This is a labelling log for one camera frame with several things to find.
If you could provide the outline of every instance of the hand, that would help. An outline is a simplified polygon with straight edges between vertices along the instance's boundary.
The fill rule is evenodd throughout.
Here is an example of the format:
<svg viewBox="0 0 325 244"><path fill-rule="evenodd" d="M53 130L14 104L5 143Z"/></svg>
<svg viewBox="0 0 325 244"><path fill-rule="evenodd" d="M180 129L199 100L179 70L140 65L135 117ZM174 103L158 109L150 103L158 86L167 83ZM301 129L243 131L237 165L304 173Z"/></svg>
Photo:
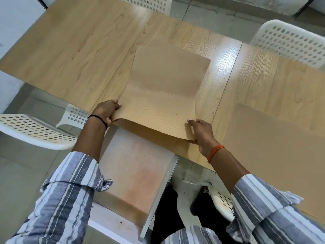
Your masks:
<svg viewBox="0 0 325 244"><path fill-rule="evenodd" d="M110 119L111 115L114 113L115 110L119 109L120 107L121 105L118 103L118 100L108 100L99 103L92 112L92 114L98 115L109 126L112 124L112 121Z"/></svg>
<svg viewBox="0 0 325 244"><path fill-rule="evenodd" d="M199 151L208 159L211 151L220 145L213 136L211 124L199 119L196 121L188 120L187 122L194 129L195 143L199 145Z"/></svg>

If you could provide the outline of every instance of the plastic chair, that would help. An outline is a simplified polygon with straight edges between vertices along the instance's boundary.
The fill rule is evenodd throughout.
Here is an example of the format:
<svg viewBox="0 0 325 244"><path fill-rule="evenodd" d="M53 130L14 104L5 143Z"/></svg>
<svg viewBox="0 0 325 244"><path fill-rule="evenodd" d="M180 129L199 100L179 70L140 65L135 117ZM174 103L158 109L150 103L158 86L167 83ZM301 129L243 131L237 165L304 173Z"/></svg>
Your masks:
<svg viewBox="0 0 325 244"><path fill-rule="evenodd" d="M314 68L325 64L325 38L280 20L264 23L250 45L289 57Z"/></svg>
<svg viewBox="0 0 325 244"><path fill-rule="evenodd" d="M207 186L209 189L210 196L212 198L213 204L220 212L220 214L226 218L228 221L234 220L234 215L232 213L232 201L230 195L223 194L219 192L211 183L206 181L192 182L189 180L183 180L184 183L190 183L200 186Z"/></svg>
<svg viewBox="0 0 325 244"><path fill-rule="evenodd" d="M90 113L82 109L79 109L73 106L72 104L68 104L62 116L62 119L59 121L58 124L56 124L55 127L59 127L61 125L67 124L67 125L71 125L83 129L83 126L86 123L89 116Z"/></svg>
<svg viewBox="0 0 325 244"><path fill-rule="evenodd" d="M157 13L169 16L172 7L172 0L123 0L144 7Z"/></svg>
<svg viewBox="0 0 325 244"><path fill-rule="evenodd" d="M77 141L77 137L27 114L0 115L0 131L16 139L51 150L70 149Z"/></svg>

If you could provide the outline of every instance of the rolled-up sleeve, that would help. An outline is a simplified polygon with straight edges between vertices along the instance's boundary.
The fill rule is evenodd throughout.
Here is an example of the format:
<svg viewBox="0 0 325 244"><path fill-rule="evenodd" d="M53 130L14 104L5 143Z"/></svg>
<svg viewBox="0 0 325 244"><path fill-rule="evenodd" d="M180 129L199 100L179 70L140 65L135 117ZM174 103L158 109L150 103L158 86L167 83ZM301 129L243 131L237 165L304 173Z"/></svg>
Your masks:
<svg viewBox="0 0 325 244"><path fill-rule="evenodd" d="M293 207L303 198L282 192L257 176L243 176L231 195L234 221L227 232L238 242L323 243L324 230Z"/></svg>
<svg viewBox="0 0 325 244"><path fill-rule="evenodd" d="M94 193L112 183L92 157L69 153L43 183L33 212L7 243L82 243Z"/></svg>

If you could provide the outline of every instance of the red thread bracelet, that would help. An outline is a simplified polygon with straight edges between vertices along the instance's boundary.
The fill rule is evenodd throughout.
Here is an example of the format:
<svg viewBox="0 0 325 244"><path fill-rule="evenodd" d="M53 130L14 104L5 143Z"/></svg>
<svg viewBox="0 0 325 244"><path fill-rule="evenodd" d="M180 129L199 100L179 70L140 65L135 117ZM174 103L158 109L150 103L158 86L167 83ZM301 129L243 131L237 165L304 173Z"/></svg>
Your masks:
<svg viewBox="0 0 325 244"><path fill-rule="evenodd" d="M211 151L210 156L209 156L209 159L208 159L208 163L211 162L211 159L212 159L213 155L214 155L217 151L219 151L220 149L222 149L222 148L224 148L223 145L218 145L216 148L214 148L214 149Z"/></svg>

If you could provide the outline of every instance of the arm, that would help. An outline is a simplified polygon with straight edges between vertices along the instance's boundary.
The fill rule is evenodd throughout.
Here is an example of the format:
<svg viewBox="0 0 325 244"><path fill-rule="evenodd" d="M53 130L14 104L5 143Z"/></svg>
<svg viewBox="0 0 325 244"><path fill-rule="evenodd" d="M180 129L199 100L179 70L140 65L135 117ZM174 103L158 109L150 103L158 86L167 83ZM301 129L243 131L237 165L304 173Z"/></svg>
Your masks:
<svg viewBox="0 0 325 244"><path fill-rule="evenodd" d="M199 151L208 158L220 145L211 125L202 120L188 122ZM235 219L226 230L233 239L247 243L253 235L258 243L325 243L325 231L292 206L301 197L250 174L225 148L214 154L211 165L231 193Z"/></svg>
<svg viewBox="0 0 325 244"><path fill-rule="evenodd" d="M106 101L93 114L110 125L119 107L117 100ZM87 120L72 152L43 183L33 212L6 243L82 243L95 190L113 183L104 180L98 166L105 129L100 119Z"/></svg>

